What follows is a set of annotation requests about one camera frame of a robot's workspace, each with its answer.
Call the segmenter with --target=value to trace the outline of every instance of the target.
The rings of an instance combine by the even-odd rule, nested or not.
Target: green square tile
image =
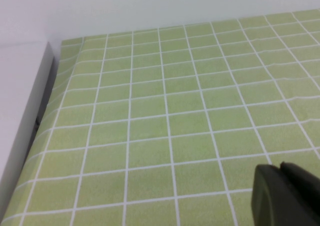
[[[295,62],[294,57],[287,50],[261,52],[259,53],[259,57],[266,66],[276,63]]]
[[[302,62],[303,67],[312,76],[320,76],[320,61]]]
[[[38,178],[80,174],[84,153],[84,150],[47,152],[44,156]]]
[[[320,86],[320,78],[315,78],[314,80]]]
[[[185,27],[185,30],[188,37],[203,36],[213,33],[210,23],[189,25]]]
[[[302,78],[298,80],[279,80],[278,85],[286,98],[320,95],[320,91],[309,78]]]
[[[104,61],[103,71],[117,71],[131,68],[131,58],[119,58]]]
[[[228,71],[223,58],[195,61],[194,64],[198,74]]]
[[[232,74],[238,84],[271,80],[264,68],[234,71]]]
[[[161,42],[162,52],[182,50],[182,49],[188,49],[188,43],[186,39],[178,39],[173,41]]]
[[[172,151],[174,162],[188,162],[216,157],[210,134],[174,137]]]
[[[128,201],[173,196],[171,167],[129,171],[127,193]]]
[[[105,87],[130,83],[130,74],[131,72],[129,70],[103,73],[101,76],[100,86]]]
[[[125,144],[89,148],[83,172],[103,172],[126,168],[126,150]]]
[[[257,52],[284,49],[285,46],[278,38],[255,40],[251,42]]]
[[[132,44],[132,35],[125,35],[120,37],[109,37],[107,47],[123,47]]]
[[[87,49],[105,49],[106,47],[106,38],[85,41],[82,46],[82,51]]]
[[[262,66],[259,58],[255,54],[227,57],[226,60],[231,70]]]
[[[258,131],[268,152],[310,148],[298,125],[266,127]]]
[[[89,145],[103,145],[127,140],[127,122],[93,125]]]
[[[185,92],[198,90],[198,83],[196,77],[167,79],[165,81],[165,89],[167,93]]]
[[[264,27],[268,25],[264,16],[242,18],[242,19],[239,19],[239,22],[241,23],[243,28]]]
[[[74,38],[74,39],[68,39],[68,40],[63,40],[61,42],[61,46],[68,46],[68,45],[73,45],[73,44],[80,44],[82,43],[82,37],[80,38]]]
[[[40,152],[43,152],[45,150],[49,135],[50,135],[49,131],[45,132],[43,134],[37,133],[37,136],[35,137],[33,144],[32,144],[32,147],[30,149],[30,152],[28,154],[27,160],[29,158],[31,158],[32,156],[34,156]]]
[[[192,37],[192,38],[189,38],[188,40],[191,48],[206,47],[206,46],[212,46],[217,44],[216,38],[213,35]]]
[[[220,48],[218,46],[195,48],[191,50],[194,60],[222,57]]]
[[[320,46],[294,48],[291,51],[299,61],[320,59]]]
[[[161,67],[135,69],[132,72],[132,82],[144,82],[162,79]]]
[[[286,65],[272,65],[269,66],[267,69],[271,73],[271,75],[276,79],[307,77],[307,74],[304,72],[304,70],[298,63]]]
[[[251,210],[252,192],[232,193],[231,199],[239,226],[254,226]]]
[[[215,131],[252,126],[244,108],[220,109],[209,111],[208,114]]]
[[[74,46],[62,48],[60,60],[75,57],[80,52],[80,48],[81,48],[81,45],[74,45]]]
[[[95,102],[97,90],[67,91],[63,100],[64,107]]]
[[[208,121],[204,112],[170,116],[169,121],[172,136],[209,132]]]
[[[166,137],[167,130],[166,117],[134,120],[130,124],[130,140]]]
[[[29,156],[27,158],[22,168],[18,183],[16,184],[17,186],[29,180],[35,179],[38,167],[40,165],[41,158],[42,158],[42,155],[38,155],[33,158]]]
[[[132,85],[132,97],[147,97],[164,93],[163,82],[145,82]]]
[[[234,81],[229,72],[199,75],[199,81],[202,89],[224,87],[234,84]]]
[[[276,166],[279,166],[283,161],[295,163],[316,177],[320,177],[320,160],[314,151],[270,155],[270,159]]]
[[[129,85],[100,88],[97,102],[108,102],[108,101],[128,99],[129,93],[130,93]]]
[[[158,53],[158,52],[160,52],[158,42],[134,45],[134,47],[133,47],[133,54],[135,56],[136,55],[143,55],[143,54],[150,54],[150,53]]]
[[[141,98],[131,101],[131,118],[148,117],[166,113],[163,96]]]
[[[78,178],[68,178],[36,182],[27,211],[72,208],[78,180]]]
[[[159,41],[158,31],[137,33],[133,35],[133,43],[135,44],[157,42],[157,41]]]
[[[196,194],[224,190],[218,162],[176,165],[177,194]]]
[[[79,54],[77,61],[102,60],[104,58],[104,53],[104,49],[84,51]]]
[[[168,139],[130,143],[129,167],[145,167],[166,163],[170,163]]]
[[[203,91],[207,108],[241,105],[242,101],[236,87]]]
[[[93,106],[78,106],[60,109],[56,126],[72,126],[91,122]]]
[[[300,121],[320,118],[320,98],[295,99],[289,104]]]
[[[55,129],[48,150],[85,147],[89,127]]]
[[[1,226],[19,226],[20,225],[20,221],[21,221],[21,216],[12,217],[12,218],[9,218],[6,221],[3,221],[1,223]]]
[[[129,102],[102,103],[95,106],[93,122],[106,122],[128,118]]]
[[[164,64],[191,61],[189,50],[162,53]]]
[[[293,14],[299,21],[320,19],[319,10],[300,11],[300,12],[294,12]]]
[[[295,121],[284,102],[249,106],[248,109],[256,126]]]
[[[319,121],[310,121],[302,124],[306,133],[308,134],[310,140],[314,144],[315,147],[320,146],[320,122]]]
[[[246,29],[245,33],[248,36],[249,40],[276,37],[276,34],[270,27]]]
[[[160,54],[135,56],[133,58],[133,68],[151,67],[161,65]]]
[[[184,77],[195,74],[192,62],[183,62],[163,67],[164,78]]]
[[[247,40],[242,31],[217,34],[216,38],[218,39],[220,44],[232,43],[232,42],[243,42]]]
[[[92,39],[101,39],[101,38],[106,38],[107,35],[95,35],[95,36],[88,36],[88,37],[84,37],[84,41],[89,41]]]
[[[181,226],[233,225],[225,194],[179,199]]]
[[[228,31],[234,31],[234,30],[240,30],[241,27],[239,25],[239,22],[237,20],[227,20],[227,21],[221,21],[221,22],[212,22],[214,31],[216,33],[220,32],[228,32]]]
[[[131,46],[109,48],[105,52],[106,59],[120,58],[120,57],[130,57],[132,54]]]
[[[266,19],[272,25],[296,22],[296,19],[293,17],[291,13],[279,13],[279,14],[267,15]]]
[[[256,166],[267,163],[265,156],[223,160],[222,167],[229,190],[252,188]]]
[[[245,103],[247,104],[282,99],[282,96],[274,82],[240,86],[240,91]]]
[[[126,208],[127,226],[176,226],[174,200],[131,204]]]
[[[83,176],[77,207],[122,202],[124,185],[124,172]]]
[[[263,153],[254,130],[216,133],[214,137],[220,157]]]
[[[79,62],[75,65],[73,74],[100,73],[101,62]]]
[[[121,226],[122,215],[122,206],[79,210],[75,212],[73,226],[100,226],[101,224]]]
[[[274,26],[273,28],[279,36],[294,35],[306,32],[299,23],[278,25]]]
[[[74,67],[76,62],[77,62],[76,58],[73,58],[73,59],[70,59],[70,60],[66,60],[66,61],[60,61],[59,65],[58,65],[57,73],[58,74],[59,73],[66,73],[69,70],[72,70],[72,68]]]
[[[316,41],[308,34],[282,37],[282,40],[288,47],[303,47],[316,45]]]
[[[166,99],[169,113],[204,109],[199,92],[167,95]]]
[[[312,36],[320,43],[320,32],[312,33]]]
[[[29,226],[68,226],[70,224],[71,215],[71,212],[26,215],[23,224]]]
[[[23,213],[30,194],[31,187],[32,183],[27,183],[13,192],[11,200],[5,212],[5,218],[17,213]]]
[[[221,48],[224,55],[226,56],[247,54],[247,53],[254,52],[249,42],[222,45]]]
[[[183,27],[176,27],[171,29],[162,29],[159,31],[160,33],[160,40],[172,40],[172,39],[180,39],[185,38],[185,30]]]

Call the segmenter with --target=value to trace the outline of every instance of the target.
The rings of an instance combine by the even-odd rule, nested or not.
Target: black object
[[[319,226],[320,179],[283,162],[280,168],[258,165],[251,208],[255,226]]]

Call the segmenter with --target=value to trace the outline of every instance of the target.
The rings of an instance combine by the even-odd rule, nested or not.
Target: green grid tablecloth
[[[67,40],[1,226],[252,225],[254,168],[320,176],[320,11]]]

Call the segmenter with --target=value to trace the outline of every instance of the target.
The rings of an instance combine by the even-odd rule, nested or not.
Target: white wall
[[[320,0],[0,0],[0,44],[320,8]]]

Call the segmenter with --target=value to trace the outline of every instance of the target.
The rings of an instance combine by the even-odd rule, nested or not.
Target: tile pattern
[[[320,176],[320,11],[63,41],[1,225],[252,225],[254,168]]]

